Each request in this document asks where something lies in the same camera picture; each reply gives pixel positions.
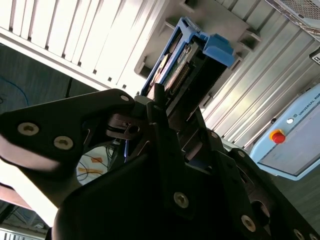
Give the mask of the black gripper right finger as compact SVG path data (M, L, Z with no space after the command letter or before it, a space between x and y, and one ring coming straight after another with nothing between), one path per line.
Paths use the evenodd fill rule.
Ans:
M220 240L318 240L319 234L270 178L239 148L224 149L200 111L185 123L181 141L189 163L210 171Z

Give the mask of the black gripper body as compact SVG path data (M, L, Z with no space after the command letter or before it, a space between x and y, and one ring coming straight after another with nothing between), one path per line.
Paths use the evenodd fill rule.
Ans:
M54 240L219 240L211 174L186 166L182 188L162 188L153 160L133 162L74 191L52 228Z

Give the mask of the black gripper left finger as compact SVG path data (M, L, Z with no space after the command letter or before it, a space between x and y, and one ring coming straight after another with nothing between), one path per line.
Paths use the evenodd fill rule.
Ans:
M163 189L182 188L186 164L177 134L169 127L164 94L157 84L154 100L140 103L120 89L109 89L3 113L0 182L55 222L63 202L92 182L81 185L77 180L81 157L122 139L133 142L131 154L98 178L147 155Z

